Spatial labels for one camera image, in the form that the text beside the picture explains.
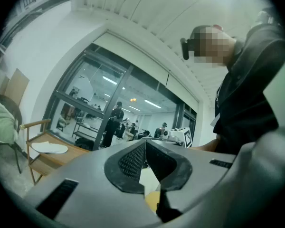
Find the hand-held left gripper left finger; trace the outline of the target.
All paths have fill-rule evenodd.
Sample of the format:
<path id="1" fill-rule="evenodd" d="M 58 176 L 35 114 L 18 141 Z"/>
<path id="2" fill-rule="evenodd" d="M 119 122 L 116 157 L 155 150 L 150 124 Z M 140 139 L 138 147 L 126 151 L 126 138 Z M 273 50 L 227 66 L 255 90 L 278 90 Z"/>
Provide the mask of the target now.
<path id="1" fill-rule="evenodd" d="M 85 153 L 49 174 L 25 196 L 25 201 L 49 227 L 162 228 L 149 208 L 144 186 L 125 175 L 119 166 L 134 166 L 134 154 L 146 145 L 165 151 L 166 144 L 139 140 Z"/>

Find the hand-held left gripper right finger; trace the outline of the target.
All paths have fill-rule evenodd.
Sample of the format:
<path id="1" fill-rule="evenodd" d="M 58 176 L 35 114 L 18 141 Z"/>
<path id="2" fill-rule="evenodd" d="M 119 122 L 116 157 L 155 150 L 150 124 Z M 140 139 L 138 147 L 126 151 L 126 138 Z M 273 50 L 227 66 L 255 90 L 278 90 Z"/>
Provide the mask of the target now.
<path id="1" fill-rule="evenodd" d="M 160 183 L 156 214 L 167 223 L 196 206 L 225 176 L 235 156 L 147 140 L 146 159 Z"/>

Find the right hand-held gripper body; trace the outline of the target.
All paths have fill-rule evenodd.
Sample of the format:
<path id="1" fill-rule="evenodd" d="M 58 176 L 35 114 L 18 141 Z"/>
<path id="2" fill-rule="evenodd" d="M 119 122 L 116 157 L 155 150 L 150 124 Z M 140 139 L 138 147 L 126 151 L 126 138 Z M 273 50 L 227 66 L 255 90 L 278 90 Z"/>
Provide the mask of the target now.
<path id="1" fill-rule="evenodd" d="M 162 138 L 167 139 L 170 142 L 175 142 L 184 148 L 190 148 L 192 146 L 192 137 L 189 127 L 181 127 L 165 131 Z"/>

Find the white slipper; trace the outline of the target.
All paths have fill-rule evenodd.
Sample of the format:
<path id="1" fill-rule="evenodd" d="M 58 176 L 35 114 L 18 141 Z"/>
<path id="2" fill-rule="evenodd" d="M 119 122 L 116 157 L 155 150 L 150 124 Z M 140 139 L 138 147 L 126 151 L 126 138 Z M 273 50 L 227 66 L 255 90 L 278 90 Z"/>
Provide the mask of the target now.
<path id="1" fill-rule="evenodd" d="M 40 153 L 63 154 L 68 151 L 68 147 L 65 145 L 49 142 L 32 143 L 31 147 Z"/>

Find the person's right forearm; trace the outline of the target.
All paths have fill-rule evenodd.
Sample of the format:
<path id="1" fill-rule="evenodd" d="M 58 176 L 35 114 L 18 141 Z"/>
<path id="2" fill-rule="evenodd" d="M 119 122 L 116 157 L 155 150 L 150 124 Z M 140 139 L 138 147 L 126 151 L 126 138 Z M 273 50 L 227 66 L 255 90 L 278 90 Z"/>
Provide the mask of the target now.
<path id="1" fill-rule="evenodd" d="M 215 152 L 218 144 L 220 143 L 220 135 L 217 134 L 216 139 L 211 140 L 205 145 L 198 146 L 198 147 L 190 147 L 191 150 L 200 150 L 200 151 L 207 151 L 207 152 Z"/>

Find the black bag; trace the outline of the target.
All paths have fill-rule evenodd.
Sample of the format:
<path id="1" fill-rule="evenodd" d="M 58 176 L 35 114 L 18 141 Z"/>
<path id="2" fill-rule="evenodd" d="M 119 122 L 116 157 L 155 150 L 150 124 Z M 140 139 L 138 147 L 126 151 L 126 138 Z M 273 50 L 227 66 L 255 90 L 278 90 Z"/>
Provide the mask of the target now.
<path id="1" fill-rule="evenodd" d="M 75 146 L 82 148 L 82 149 L 85 149 L 85 150 L 88 150 L 88 151 L 92 151 L 93 147 L 94 147 L 94 143 L 95 142 L 93 140 L 89 140 L 89 139 L 80 137 L 75 141 Z"/>

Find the white name badge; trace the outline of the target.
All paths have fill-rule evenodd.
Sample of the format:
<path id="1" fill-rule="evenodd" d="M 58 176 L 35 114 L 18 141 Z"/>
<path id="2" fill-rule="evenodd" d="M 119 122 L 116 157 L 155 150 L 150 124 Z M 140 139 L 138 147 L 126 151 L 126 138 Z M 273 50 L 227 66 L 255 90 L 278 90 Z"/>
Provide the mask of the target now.
<path id="1" fill-rule="evenodd" d="M 220 119 L 220 114 L 217 114 L 217 116 L 213 119 L 213 121 L 210 123 L 210 125 L 212 127 L 215 127 L 219 119 Z"/>

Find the person's torso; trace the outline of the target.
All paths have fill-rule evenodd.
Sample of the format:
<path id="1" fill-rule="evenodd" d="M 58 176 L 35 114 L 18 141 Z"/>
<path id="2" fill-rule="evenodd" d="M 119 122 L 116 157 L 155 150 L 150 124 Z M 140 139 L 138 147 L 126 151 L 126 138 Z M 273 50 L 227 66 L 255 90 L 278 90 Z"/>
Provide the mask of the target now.
<path id="1" fill-rule="evenodd" d="M 238 154 L 278 127 L 263 91 L 285 62 L 285 28 L 276 10 L 260 11 L 246 39 L 237 39 L 228 73 L 216 92 L 215 152 Z"/>

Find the black wicker chair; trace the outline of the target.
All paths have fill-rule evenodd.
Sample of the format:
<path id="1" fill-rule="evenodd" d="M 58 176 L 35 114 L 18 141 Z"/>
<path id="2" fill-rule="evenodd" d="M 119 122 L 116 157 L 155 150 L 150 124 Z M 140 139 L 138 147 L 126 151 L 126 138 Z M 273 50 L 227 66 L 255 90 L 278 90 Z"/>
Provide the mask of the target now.
<path id="1" fill-rule="evenodd" d="M 20 112 L 18 105 L 12 99 L 10 99 L 9 97 L 7 97 L 5 95 L 0 95 L 0 103 L 4 107 L 6 107 L 8 112 L 11 113 L 13 115 L 13 117 L 15 118 L 14 128 L 18 134 L 19 129 L 20 129 L 20 125 L 22 124 L 22 115 L 21 115 L 21 112 Z M 19 159 L 18 159 L 17 147 L 16 147 L 15 142 L 13 144 L 0 142 L 0 145 L 7 145 L 14 151 L 17 168 L 18 168 L 19 173 L 21 174 L 22 171 L 21 171 L 20 166 L 19 166 Z"/>

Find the green knitted cushion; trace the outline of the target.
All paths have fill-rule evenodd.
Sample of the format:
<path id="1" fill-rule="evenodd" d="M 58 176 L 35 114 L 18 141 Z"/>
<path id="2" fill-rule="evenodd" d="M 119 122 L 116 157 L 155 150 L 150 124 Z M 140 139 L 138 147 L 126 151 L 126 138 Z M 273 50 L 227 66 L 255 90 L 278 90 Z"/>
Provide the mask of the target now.
<path id="1" fill-rule="evenodd" d="M 0 103 L 0 143 L 13 144 L 17 140 L 17 123 L 15 117 Z"/>

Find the brown cardboard sheet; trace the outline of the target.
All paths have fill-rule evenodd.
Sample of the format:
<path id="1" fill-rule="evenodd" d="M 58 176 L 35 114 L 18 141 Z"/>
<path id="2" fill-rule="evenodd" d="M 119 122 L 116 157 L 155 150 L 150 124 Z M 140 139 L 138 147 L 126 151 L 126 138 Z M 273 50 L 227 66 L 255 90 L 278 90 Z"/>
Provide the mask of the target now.
<path id="1" fill-rule="evenodd" d="M 8 82 L 4 95 L 19 106 L 29 79 L 17 68 Z"/>

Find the black window frame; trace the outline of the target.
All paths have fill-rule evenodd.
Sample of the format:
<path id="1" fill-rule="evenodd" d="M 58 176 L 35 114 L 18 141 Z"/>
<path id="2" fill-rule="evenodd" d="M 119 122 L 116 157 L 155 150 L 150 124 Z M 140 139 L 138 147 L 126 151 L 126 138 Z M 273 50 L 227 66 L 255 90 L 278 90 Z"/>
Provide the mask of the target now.
<path id="1" fill-rule="evenodd" d="M 196 112 L 180 95 L 131 62 L 95 44 L 88 46 L 62 74 L 47 105 L 47 130 L 75 144 L 80 138 L 93 140 L 93 150 L 102 149 L 105 128 L 117 102 L 124 118 L 111 146 L 189 127 L 194 133 Z"/>

